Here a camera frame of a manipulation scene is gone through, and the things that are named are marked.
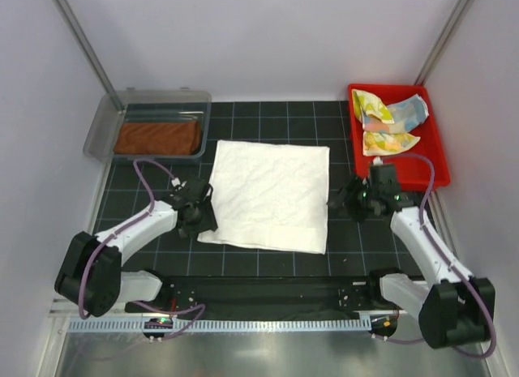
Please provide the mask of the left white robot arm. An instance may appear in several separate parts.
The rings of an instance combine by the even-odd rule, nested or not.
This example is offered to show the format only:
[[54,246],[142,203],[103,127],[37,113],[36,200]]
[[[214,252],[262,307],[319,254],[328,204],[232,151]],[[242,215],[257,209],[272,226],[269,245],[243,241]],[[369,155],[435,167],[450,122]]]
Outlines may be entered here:
[[154,312],[169,308],[172,293],[165,280],[149,270],[124,272],[139,250],[164,233],[177,230],[193,238],[217,230],[213,188],[202,178],[177,180],[162,199],[123,223],[96,234],[80,232],[70,242],[54,290],[86,316],[101,317],[118,303],[143,302]]

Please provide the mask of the white pink towel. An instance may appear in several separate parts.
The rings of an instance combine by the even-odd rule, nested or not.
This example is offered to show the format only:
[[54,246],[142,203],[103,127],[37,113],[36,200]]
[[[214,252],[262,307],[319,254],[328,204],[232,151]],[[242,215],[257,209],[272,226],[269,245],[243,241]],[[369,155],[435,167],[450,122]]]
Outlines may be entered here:
[[220,140],[209,182],[217,230],[199,242],[322,255],[330,150]]

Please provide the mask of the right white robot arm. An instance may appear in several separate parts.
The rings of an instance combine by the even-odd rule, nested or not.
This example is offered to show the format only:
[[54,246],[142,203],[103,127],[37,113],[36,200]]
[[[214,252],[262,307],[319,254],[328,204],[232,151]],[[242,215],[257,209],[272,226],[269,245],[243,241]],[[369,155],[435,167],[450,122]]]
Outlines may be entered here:
[[421,271],[426,287],[395,269],[376,269],[368,276],[367,303],[375,309],[400,307],[418,323],[421,340],[433,349],[487,342],[496,346],[495,287],[476,277],[449,250],[435,231],[424,203],[415,203],[397,181],[391,163],[372,164],[366,178],[353,176],[328,201],[356,221],[387,217]]

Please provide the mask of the brown towel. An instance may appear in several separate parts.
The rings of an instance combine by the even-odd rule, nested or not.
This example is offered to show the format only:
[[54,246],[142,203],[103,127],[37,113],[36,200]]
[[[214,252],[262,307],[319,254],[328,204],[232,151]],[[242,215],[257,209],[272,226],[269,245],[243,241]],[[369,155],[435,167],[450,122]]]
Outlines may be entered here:
[[120,155],[189,156],[200,146],[202,127],[189,122],[123,123],[114,145]]

